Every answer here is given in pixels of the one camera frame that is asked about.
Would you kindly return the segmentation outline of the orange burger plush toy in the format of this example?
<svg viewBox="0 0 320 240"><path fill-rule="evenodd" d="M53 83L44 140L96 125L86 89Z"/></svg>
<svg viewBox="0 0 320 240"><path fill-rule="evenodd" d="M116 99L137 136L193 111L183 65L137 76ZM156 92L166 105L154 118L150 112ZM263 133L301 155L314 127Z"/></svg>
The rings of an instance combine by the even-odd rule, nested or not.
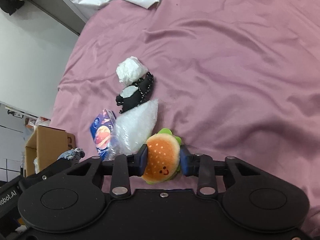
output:
<svg viewBox="0 0 320 240"><path fill-rule="evenodd" d="M147 184L171 180L180 171L180 148L182 140L168 128L161 129L146 141L147 165L142 175Z"/></svg>

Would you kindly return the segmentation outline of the clear bubble wrap bag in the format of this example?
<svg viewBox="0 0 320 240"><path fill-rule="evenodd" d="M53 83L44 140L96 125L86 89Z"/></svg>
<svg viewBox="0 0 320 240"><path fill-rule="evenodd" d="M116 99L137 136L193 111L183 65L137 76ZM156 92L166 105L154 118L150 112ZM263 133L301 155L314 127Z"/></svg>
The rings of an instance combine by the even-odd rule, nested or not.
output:
<svg viewBox="0 0 320 240"><path fill-rule="evenodd" d="M158 100L149 100L123 114L117 119L112 131L107 161L116 156L136 154L151 136L158 115Z"/></svg>

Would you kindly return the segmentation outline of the blue tissue packet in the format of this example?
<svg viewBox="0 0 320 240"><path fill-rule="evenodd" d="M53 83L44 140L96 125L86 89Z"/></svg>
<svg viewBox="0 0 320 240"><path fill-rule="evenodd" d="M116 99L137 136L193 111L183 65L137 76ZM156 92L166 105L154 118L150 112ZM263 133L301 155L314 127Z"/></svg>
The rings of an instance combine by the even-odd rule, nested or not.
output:
<svg viewBox="0 0 320 240"><path fill-rule="evenodd" d="M102 160L107 158L115 122L114 112L103 109L90 126L95 148Z"/></svg>

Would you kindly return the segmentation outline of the black beaded pouch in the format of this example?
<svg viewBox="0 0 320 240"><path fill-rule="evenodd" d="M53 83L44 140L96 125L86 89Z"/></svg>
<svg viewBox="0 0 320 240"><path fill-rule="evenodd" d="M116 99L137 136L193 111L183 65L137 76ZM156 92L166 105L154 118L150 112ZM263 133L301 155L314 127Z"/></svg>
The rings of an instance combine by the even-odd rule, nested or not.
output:
<svg viewBox="0 0 320 240"><path fill-rule="evenodd" d="M120 114L123 114L145 102L147 102L153 93L154 76L147 72L144 77L139 78L131 85L124 88L116 96L117 106L121 106Z"/></svg>

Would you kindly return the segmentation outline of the blue grey knitted item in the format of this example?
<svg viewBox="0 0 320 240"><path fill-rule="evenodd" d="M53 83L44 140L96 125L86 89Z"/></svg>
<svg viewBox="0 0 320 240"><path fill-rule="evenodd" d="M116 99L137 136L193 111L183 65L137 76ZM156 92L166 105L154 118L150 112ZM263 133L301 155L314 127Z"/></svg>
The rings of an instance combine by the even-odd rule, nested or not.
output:
<svg viewBox="0 0 320 240"><path fill-rule="evenodd" d="M85 152L81 148L73 148L64 153L61 153L58 159L67 159L71 161L80 161L80 159L85 157Z"/></svg>

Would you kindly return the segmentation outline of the white paper ball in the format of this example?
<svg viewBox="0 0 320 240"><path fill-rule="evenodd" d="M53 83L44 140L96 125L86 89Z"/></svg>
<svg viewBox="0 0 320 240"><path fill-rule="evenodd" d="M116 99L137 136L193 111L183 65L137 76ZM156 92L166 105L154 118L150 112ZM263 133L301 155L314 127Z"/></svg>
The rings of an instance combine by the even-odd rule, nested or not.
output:
<svg viewBox="0 0 320 240"><path fill-rule="evenodd" d="M119 82L125 86L129 86L133 82L138 81L141 77L145 76L148 71L148 68L134 56L128 57L119 63L116 68Z"/></svg>

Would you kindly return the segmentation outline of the cardboard box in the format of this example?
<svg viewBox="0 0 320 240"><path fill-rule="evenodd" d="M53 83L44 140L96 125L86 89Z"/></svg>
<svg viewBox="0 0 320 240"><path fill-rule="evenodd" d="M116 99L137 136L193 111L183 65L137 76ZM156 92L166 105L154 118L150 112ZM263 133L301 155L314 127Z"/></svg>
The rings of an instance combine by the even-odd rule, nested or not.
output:
<svg viewBox="0 0 320 240"><path fill-rule="evenodd" d="M60 154L76 148L75 136L64 130L38 126L25 145L25 175L35 174L34 160L39 171L57 160Z"/></svg>

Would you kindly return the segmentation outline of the pink bed sheet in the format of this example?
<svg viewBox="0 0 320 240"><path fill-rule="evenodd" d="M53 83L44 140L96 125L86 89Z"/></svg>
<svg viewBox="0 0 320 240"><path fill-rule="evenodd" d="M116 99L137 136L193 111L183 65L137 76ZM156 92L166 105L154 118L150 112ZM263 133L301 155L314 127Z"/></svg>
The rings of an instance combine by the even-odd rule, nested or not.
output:
<svg viewBox="0 0 320 240"><path fill-rule="evenodd" d="M319 0L114 0L85 25L58 86L51 126L95 155L90 125L119 112L116 67L154 75L156 131L191 153L236 156L300 187L319 235Z"/></svg>

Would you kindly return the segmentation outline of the grey door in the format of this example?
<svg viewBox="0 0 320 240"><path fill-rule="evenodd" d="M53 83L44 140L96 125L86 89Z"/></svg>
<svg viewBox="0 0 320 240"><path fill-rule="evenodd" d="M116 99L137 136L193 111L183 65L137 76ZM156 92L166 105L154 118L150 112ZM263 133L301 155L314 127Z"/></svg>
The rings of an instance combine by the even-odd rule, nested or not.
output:
<svg viewBox="0 0 320 240"><path fill-rule="evenodd" d="M85 22L63 0L29 1L73 33L80 35L82 32Z"/></svg>

